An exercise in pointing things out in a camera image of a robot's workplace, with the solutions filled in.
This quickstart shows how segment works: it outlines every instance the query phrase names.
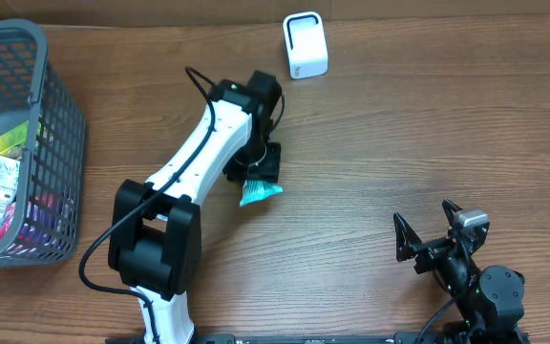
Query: black cable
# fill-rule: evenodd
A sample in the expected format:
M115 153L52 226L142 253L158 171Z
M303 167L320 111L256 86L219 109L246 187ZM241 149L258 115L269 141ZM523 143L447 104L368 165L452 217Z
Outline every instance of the black cable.
M273 134L273 131L275 128L277 128L277 124L279 124L279 121L282 119L282 116L284 115L284 109L286 107L286 97L284 97L284 94L282 94L282 111L279 113L279 116L277 119L275 119L275 122L273 122L273 126L271 127L271 132L268 133L268 135Z
M426 331L436 322L436 320L438 320L439 317L441 317L443 315L443 313L449 309L452 304L457 300L457 297L454 297L452 298L451 300L449 300L443 307L440 308L440 310L438 310L438 312L436 312L431 318L430 320L428 320L428 322L426 323L426 325L424 326L423 329L421 329L421 332L419 333L419 336L417 337L417 339L415 340L415 344L421 344L421 342L423 342L423 336L424 334L426 333Z
M157 192L152 194L147 200L145 200L142 204L138 205L135 209L131 210L128 214L126 214L120 221L115 223L113 226L111 226L109 229L107 229L103 234L101 234L94 242L93 244L88 247L86 252L84 252L84 255L82 256L82 259L80 260L80 265L78 269L78 273L80 275L80 279L82 282L90 289L97 290L97 291L103 291L103 292L109 292L119 295L131 295L139 298L144 303L144 307L148 309L148 313L150 315L150 327L152 328L152 333L154 336L154 342L159 344L159 334L157 332L156 327L156 318L154 316L154 309L152 307L152 303L150 302L150 299L145 296L144 294L132 290L123 290L118 288L111 288L111 287L103 287L100 285L97 285L93 282L91 282L88 277L86 277L85 269L86 269L86 263L88 262L88 259L91 257L93 252L95 252L96 248L101 245L105 239L107 239L112 233L117 230L120 226L122 226L124 223L129 221L132 217L135 217L139 212L145 211L150 204L154 202L155 199L157 199L160 195L162 195L173 183L176 182L176 180L180 177L180 175L183 173L183 171L188 168L190 163L197 157L197 155L201 152L202 148L207 144L207 141L209 140L209 137L211 136L211 133L214 131L215 125L216 125L216 110L214 109L214 105L211 102L211 99L209 99L209 95L205 92L205 90L202 88L202 86L199 84L197 79L193 76L197 75L201 79L208 82L210 85L214 86L215 84L209 80L207 77L202 75L201 73L197 72L195 69L191 67L185 68L186 73L188 74L188 77L190 77L190 80L192 80L192 83L197 86L199 89L199 92L201 92L202 96L205 98L205 101L207 101L207 105L209 106L209 111L211 112L211 122L209 123L209 128L207 130L207 133L205 134L204 138L202 139L201 143L197 146L195 151L190 155L188 160L180 167L180 169L174 173L171 176L171 179L165 183Z

